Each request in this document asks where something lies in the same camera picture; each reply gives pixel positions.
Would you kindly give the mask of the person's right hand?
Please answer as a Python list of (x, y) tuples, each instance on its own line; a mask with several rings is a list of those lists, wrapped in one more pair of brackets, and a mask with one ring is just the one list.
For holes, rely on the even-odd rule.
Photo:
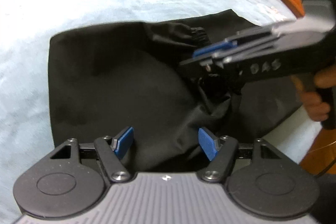
[[(302, 81), (297, 76), (291, 76), (301, 102), (309, 116), (315, 122), (323, 122), (329, 118), (331, 107), (323, 102), (317, 92), (307, 92)], [(314, 76), (314, 84), (318, 88), (326, 89), (335, 86), (335, 65), (319, 71)]]

